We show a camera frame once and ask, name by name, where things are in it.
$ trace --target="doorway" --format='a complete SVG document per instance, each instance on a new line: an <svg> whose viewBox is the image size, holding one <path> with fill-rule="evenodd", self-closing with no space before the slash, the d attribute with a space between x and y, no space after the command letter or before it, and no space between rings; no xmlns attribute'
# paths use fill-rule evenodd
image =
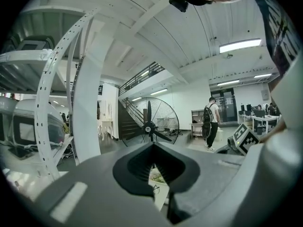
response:
<svg viewBox="0 0 303 227"><path fill-rule="evenodd" d="M221 122L237 121L237 106L233 88L211 92L211 94L219 106Z"/></svg>

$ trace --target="white shelving rack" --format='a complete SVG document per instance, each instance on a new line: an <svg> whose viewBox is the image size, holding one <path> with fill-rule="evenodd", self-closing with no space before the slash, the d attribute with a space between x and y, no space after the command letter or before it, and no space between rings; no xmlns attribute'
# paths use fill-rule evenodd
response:
<svg viewBox="0 0 303 227"><path fill-rule="evenodd" d="M23 88L19 85L16 78L15 81L10 82L10 87L5 86L5 88L0 88L0 91L3 93L36 93L35 136L38 146L38 152L28 159L22 161L9 154L7 151L8 147L6 146L1 146L1 153L8 169L38 176L46 175L51 181L54 181L60 177L57 164L67 146L73 140L73 136L67 135L61 147L51 149L47 122L47 106L49 96L50 94L66 95L68 99L70 117L72 118L73 109L71 107L71 89L69 86L65 85L64 81L70 81L71 63L74 59L75 48L79 47L79 43L77 43L79 38L83 40L83 43L81 43L83 45L83 48L81 48L83 50L81 54L82 57L85 56L89 31L93 18L98 13L98 9L95 8L90 12L84 13L83 11L77 9L64 7L40 7L26 10L24 13L39 13L46 11L57 11L60 13L68 13L71 11L73 15L82 14L82 16L79 17L79 20L74 23L64 35L62 35L54 50L13 51L0 55L0 65L4 65L6 67L15 67L20 71L25 70L26 65L30 65L30 68L34 71L31 74L27 70L26 73L23 74ZM67 78L64 80L58 73L58 67L60 61L64 56L66 56L67 52ZM40 77L38 85L32 83L34 74Z"/></svg>

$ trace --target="ceiling light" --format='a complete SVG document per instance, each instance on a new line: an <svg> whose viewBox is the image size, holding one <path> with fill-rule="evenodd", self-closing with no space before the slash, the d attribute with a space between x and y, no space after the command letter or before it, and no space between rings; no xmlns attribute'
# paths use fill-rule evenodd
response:
<svg viewBox="0 0 303 227"><path fill-rule="evenodd" d="M219 49L220 49L220 53L224 53L227 51L234 51L237 49L259 46L260 44L261 44L261 39L253 39L253 40L245 40L245 41L239 41L235 43L221 45Z"/></svg>
<svg viewBox="0 0 303 227"><path fill-rule="evenodd" d="M232 84L232 83L238 83L238 82L240 82L240 80L219 83L218 86L223 86L223 85Z"/></svg>
<svg viewBox="0 0 303 227"><path fill-rule="evenodd" d="M144 75L146 75L147 73L149 73L150 71L148 70L148 71L146 71L146 72L144 72L142 75L141 75L141 77L143 77Z"/></svg>
<svg viewBox="0 0 303 227"><path fill-rule="evenodd" d="M134 100L132 100L132 101L137 101L137 100L139 100L139 99L141 99L141 97L139 97L139 98L136 98L136 99L134 99Z"/></svg>
<svg viewBox="0 0 303 227"><path fill-rule="evenodd" d="M167 89L163 89L163 90L161 90L161 91L159 91L159 92L151 93L151 95L155 95L155 94L157 94L157 93L161 93L161 92L165 92L165 91L167 91Z"/></svg>
<svg viewBox="0 0 303 227"><path fill-rule="evenodd" d="M270 73L270 74L263 74L263 75L255 76L255 78L265 78L265 77L270 77L271 75L272 75L272 73Z"/></svg>

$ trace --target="sneaker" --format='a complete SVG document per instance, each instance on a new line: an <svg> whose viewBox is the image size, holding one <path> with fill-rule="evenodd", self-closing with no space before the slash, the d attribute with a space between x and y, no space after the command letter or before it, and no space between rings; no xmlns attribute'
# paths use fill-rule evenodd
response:
<svg viewBox="0 0 303 227"><path fill-rule="evenodd" d="M216 150L212 147L207 147L207 150L215 152Z"/></svg>

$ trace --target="ceiling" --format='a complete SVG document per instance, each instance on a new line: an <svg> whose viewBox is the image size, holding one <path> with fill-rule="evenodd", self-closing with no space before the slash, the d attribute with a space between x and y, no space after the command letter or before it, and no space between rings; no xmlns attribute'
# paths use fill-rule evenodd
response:
<svg viewBox="0 0 303 227"><path fill-rule="evenodd" d="M228 81L231 75L248 77L255 70L276 72L265 47L262 15L254 0L202 7L189 5L186 13L179 12L168 0L39 1L40 5L85 11L100 7L95 18L98 22L89 35L91 41L104 24L100 21L119 21L120 28L127 33L115 36L102 72L119 79L119 84L153 61L160 63L180 83L202 75L214 84ZM228 53L219 54L220 45L254 38L262 39L259 51L248 48L231 52L230 59L227 59Z"/></svg>

